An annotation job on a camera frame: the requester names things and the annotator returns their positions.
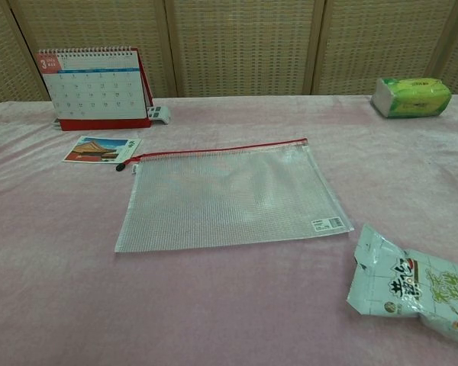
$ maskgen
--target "clear mesh pouch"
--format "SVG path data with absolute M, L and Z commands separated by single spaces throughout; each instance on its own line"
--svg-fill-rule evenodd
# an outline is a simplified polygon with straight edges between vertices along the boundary
M 140 159 L 116 252 L 234 246 L 351 231 L 307 139 Z

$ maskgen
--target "spiral binding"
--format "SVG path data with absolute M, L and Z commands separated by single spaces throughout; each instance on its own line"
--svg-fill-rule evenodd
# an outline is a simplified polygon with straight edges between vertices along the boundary
M 58 57 L 90 57 L 105 55 L 132 55 L 131 46 L 113 46 L 113 47 L 84 47 L 84 48 L 46 48 L 39 50 L 43 54 L 55 54 Z

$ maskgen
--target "calendar page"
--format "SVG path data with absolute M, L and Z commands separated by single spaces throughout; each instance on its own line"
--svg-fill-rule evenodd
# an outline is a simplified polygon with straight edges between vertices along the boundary
M 38 53 L 58 118 L 145 118 L 146 100 L 136 50 Z

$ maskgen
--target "plastic packaging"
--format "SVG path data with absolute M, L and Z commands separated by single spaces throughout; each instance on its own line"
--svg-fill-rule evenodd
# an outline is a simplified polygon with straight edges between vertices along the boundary
M 233 246 L 352 229 L 307 139 L 159 152 L 140 158 L 115 251 Z
M 458 341 L 458 265 L 402 250 L 365 225 L 347 301 L 362 315 L 421 318 Z
M 444 111 L 450 99 L 438 79 L 378 79 L 372 104 L 387 118 L 427 117 Z

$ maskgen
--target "snack bag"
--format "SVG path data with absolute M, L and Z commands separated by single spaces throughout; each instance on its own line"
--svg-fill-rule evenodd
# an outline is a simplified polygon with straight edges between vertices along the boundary
M 458 341 L 458 265 L 402 250 L 365 225 L 347 301 L 362 315 L 418 316 Z

